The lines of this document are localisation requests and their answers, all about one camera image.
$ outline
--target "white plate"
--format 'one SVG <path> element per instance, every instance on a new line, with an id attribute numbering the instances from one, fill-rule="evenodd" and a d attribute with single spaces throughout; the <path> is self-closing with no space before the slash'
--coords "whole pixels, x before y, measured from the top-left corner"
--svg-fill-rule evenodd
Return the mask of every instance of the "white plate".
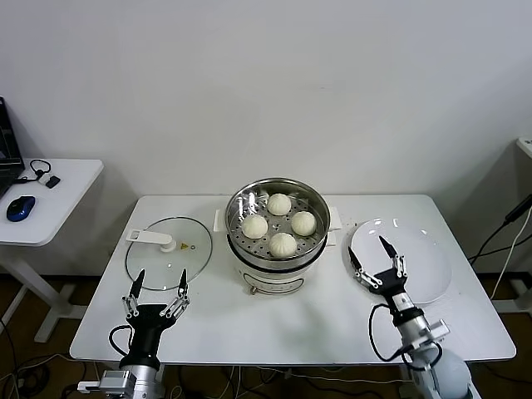
<path id="1" fill-rule="evenodd" d="M 405 255 L 405 290 L 415 304 L 436 301 L 449 288 L 452 270 L 438 243 L 424 229 L 399 219 L 374 219 L 358 228 L 351 249 L 361 265 L 375 275 L 392 266 L 379 240 L 381 235 L 399 255 Z"/>

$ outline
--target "floor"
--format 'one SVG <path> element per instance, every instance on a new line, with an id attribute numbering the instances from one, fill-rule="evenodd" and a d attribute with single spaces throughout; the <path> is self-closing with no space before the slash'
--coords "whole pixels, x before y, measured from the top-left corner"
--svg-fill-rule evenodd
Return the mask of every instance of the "floor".
<path id="1" fill-rule="evenodd" d="M 50 283 L 59 289 L 64 281 L 51 280 Z M 488 292 L 493 289 L 495 281 L 485 280 L 483 284 Z M 96 281 L 77 282 L 77 288 L 71 301 L 75 304 L 88 304 L 96 289 Z M 0 278 L 0 312 L 6 310 L 11 300 L 15 297 L 20 284 L 10 278 Z M 501 286 L 498 298 L 513 298 L 514 294 L 507 282 Z M 79 321 L 61 320 L 50 341 L 46 344 L 35 343 L 33 336 L 47 313 L 45 305 L 33 293 L 27 293 L 11 321 L 7 325 L 11 333 L 15 346 L 17 362 L 21 364 L 33 357 L 48 355 L 53 353 L 68 353 L 71 340 L 76 333 Z M 470 364 L 473 381 L 484 399 L 501 398 L 522 398 L 526 397 L 524 392 L 530 391 L 532 375 L 530 375 L 530 364 L 532 362 L 532 319 L 524 314 L 503 315 L 503 322 L 508 328 L 511 337 L 517 347 L 517 356 L 507 362 L 490 362 Z M 0 335 L 0 378 L 12 372 L 12 354 L 6 333 Z M 102 373 L 106 369 L 103 364 L 86 363 L 84 374 L 83 363 L 67 362 L 61 358 L 55 358 L 47 363 L 50 372 L 49 381 L 46 386 L 36 395 L 38 398 L 60 398 L 63 388 L 77 383 L 82 378 L 93 380 L 96 378 L 96 370 Z M 227 385 L 227 376 L 231 373 L 231 367 L 167 367 L 164 384 L 167 387 L 166 397 L 170 397 L 170 390 L 178 384 L 184 388 L 180 397 L 219 398 Z M 298 368 L 293 369 L 294 375 L 339 378 L 339 379 L 371 379 L 387 381 L 400 378 L 398 367 L 346 367 L 341 370 L 320 368 Z M 400 383 L 389 383 L 383 385 L 370 384 L 365 382 L 330 382 L 324 380 L 308 380 L 301 377 L 287 378 L 282 373 L 275 373 L 268 370 L 259 370 L 255 367 L 243 367 L 241 369 L 241 384 L 237 388 L 239 370 L 234 369 L 233 382 L 234 390 L 238 395 L 246 392 L 244 387 L 253 388 L 262 384 L 262 380 L 268 382 L 253 392 L 245 393 L 249 399 L 262 397 L 263 399 L 285 398 L 285 397 L 382 397 L 398 398 Z M 509 379 L 522 380 L 522 382 L 512 382 Z M 12 384 L 8 379 L 0 382 L 0 388 L 6 384 L 2 398 L 7 398 L 11 391 Z M 232 392 L 231 387 L 224 394 L 224 399 L 235 397 L 237 392 Z M 174 390 L 172 397 L 177 397 L 180 389 Z M 68 396 L 71 399 L 82 398 L 81 393 L 73 392 Z M 92 394 L 91 397 L 103 397 L 99 394 Z"/>

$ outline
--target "steamed bun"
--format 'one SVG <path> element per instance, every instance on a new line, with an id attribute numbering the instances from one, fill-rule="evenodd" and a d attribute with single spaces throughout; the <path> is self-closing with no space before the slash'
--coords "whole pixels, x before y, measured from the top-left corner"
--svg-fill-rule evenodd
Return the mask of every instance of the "steamed bun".
<path id="1" fill-rule="evenodd" d="M 268 222 L 260 214 L 246 216 L 242 222 L 242 233 L 249 239 L 260 239 L 268 232 Z"/>
<path id="2" fill-rule="evenodd" d="M 292 217 L 292 230 L 303 237 L 312 235 L 316 231 L 316 218 L 310 212 L 297 212 Z"/>
<path id="3" fill-rule="evenodd" d="M 269 252 L 275 258 L 287 258 L 296 253 L 298 244 L 294 237 L 286 233 L 277 233 L 269 240 Z"/>
<path id="4" fill-rule="evenodd" d="M 269 197 L 267 208 L 270 214 L 283 216 L 290 211 L 290 208 L 292 208 L 292 202 L 287 195 L 274 194 Z"/>

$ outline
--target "glass lid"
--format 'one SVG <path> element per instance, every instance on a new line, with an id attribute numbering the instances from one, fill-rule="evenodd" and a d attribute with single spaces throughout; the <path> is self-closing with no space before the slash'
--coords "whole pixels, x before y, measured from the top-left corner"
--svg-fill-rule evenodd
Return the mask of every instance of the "glass lid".
<path id="1" fill-rule="evenodd" d="M 213 253 L 209 230 L 198 220 L 186 217 L 162 219 L 143 231 L 168 234 L 175 249 L 163 251 L 158 244 L 131 243 L 126 254 L 126 271 L 135 280 L 145 270 L 143 288 L 165 291 L 176 288 L 183 269 L 192 281 L 205 268 Z"/>

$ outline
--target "laptop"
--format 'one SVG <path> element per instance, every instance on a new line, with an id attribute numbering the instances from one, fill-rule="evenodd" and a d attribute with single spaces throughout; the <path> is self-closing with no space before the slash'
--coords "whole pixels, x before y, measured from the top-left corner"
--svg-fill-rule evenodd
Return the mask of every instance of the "laptop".
<path id="1" fill-rule="evenodd" d="M 23 171 L 24 161 L 7 115 L 6 103 L 0 97 L 0 197 Z"/>

